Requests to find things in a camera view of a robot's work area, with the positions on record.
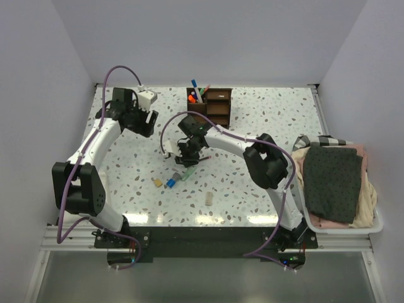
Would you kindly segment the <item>red pen clear cap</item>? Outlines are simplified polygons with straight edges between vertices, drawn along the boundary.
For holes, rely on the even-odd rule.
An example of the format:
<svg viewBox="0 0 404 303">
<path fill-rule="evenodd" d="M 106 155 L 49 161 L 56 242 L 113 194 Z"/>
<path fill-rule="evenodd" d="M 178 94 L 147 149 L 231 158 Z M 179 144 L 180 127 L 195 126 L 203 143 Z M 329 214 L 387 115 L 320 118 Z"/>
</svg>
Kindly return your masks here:
<svg viewBox="0 0 404 303">
<path fill-rule="evenodd" d="M 205 160 L 209 160 L 209 159 L 211 159 L 211 156 L 206 156 L 206 157 L 200 158 L 200 159 L 198 160 L 198 163 L 200 163 L 200 162 L 202 162 L 202 161 L 205 161 Z"/>
</svg>

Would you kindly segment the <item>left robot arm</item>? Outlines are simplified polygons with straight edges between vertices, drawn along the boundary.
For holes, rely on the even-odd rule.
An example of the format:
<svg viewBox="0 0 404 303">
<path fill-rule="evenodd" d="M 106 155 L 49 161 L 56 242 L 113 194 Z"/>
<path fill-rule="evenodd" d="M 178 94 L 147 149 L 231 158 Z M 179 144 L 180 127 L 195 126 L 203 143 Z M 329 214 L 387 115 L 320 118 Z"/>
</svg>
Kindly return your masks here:
<svg viewBox="0 0 404 303">
<path fill-rule="evenodd" d="M 125 247 L 131 233 L 125 229 L 123 215 L 107 203 L 107 192 L 98 174 L 109 148 L 124 130 L 145 138 L 154 132 L 158 112 L 151 110 L 157 93 L 141 89 L 114 88 L 112 99 L 96 113 L 94 125 L 78 150 L 65 162 L 52 167 L 52 181 L 58 226 L 65 213 L 87 218 L 110 230 L 108 239 L 116 247 Z"/>
</svg>

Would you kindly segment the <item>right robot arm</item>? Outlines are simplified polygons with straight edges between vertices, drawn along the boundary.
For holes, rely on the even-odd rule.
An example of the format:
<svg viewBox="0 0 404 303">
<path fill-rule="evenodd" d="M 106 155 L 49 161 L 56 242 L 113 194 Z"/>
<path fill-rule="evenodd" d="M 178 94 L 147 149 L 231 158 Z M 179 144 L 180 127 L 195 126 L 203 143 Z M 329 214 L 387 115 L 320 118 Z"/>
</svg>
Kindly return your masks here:
<svg viewBox="0 0 404 303">
<path fill-rule="evenodd" d="M 280 148 L 273 138 L 264 133 L 258 137 L 241 136 L 200 115 L 204 123 L 194 117 L 196 112 L 185 112 L 179 129 L 186 135 L 185 143 L 177 144 L 175 161 L 185 167 L 199 162 L 202 148 L 216 148 L 241 157 L 246 163 L 249 176 L 253 183 L 264 189 L 275 207 L 278 221 L 268 239 L 257 249 L 246 253 L 252 256 L 262 251 L 281 233 L 283 244 L 295 248 L 304 240 L 307 230 L 306 221 L 299 211 L 290 185 L 295 178 L 297 168 L 291 155 Z"/>
</svg>

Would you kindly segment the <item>brown wooden desk organizer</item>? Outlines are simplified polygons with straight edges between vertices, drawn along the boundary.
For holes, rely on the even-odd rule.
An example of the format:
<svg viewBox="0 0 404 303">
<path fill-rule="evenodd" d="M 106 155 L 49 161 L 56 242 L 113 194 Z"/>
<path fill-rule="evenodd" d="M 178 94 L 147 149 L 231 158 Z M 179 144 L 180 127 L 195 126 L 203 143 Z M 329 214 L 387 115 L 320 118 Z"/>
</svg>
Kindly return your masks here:
<svg viewBox="0 0 404 303">
<path fill-rule="evenodd" d="M 230 127 L 232 108 L 231 88 L 209 88 L 202 95 L 202 103 L 190 103 L 188 96 L 191 95 L 191 92 L 194 92 L 193 88 L 186 88 L 188 111 L 202 114 L 215 124 L 219 124 L 226 129 Z"/>
</svg>

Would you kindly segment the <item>blue capped white marker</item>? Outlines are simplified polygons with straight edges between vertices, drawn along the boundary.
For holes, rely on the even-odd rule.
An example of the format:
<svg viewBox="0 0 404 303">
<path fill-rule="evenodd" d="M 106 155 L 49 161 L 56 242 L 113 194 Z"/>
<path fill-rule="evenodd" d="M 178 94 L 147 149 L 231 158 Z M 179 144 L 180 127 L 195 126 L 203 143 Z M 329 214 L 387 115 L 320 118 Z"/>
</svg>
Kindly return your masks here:
<svg viewBox="0 0 404 303">
<path fill-rule="evenodd" d="M 192 86 L 193 86 L 194 91 L 195 91 L 195 94 L 196 94 L 197 102 L 198 102 L 198 103 L 202 103 L 202 102 L 203 102 L 203 99 L 202 99 L 202 97 L 201 97 L 200 90 L 199 90 L 199 88 L 198 88 L 198 86 L 197 86 L 196 80 L 195 80 L 195 79 L 192 79 L 192 80 L 191 80 L 191 83 L 192 83 Z"/>
</svg>

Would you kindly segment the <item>black orange marker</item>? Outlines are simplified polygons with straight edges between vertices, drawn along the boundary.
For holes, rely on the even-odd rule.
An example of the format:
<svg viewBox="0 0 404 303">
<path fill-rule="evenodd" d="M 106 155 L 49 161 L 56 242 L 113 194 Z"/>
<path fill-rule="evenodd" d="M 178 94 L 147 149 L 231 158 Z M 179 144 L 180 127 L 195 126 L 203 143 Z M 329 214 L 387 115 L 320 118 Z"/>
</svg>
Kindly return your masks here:
<svg viewBox="0 0 404 303">
<path fill-rule="evenodd" d="M 196 103 L 196 99 L 192 95 L 188 96 L 188 100 L 190 103 Z"/>
</svg>

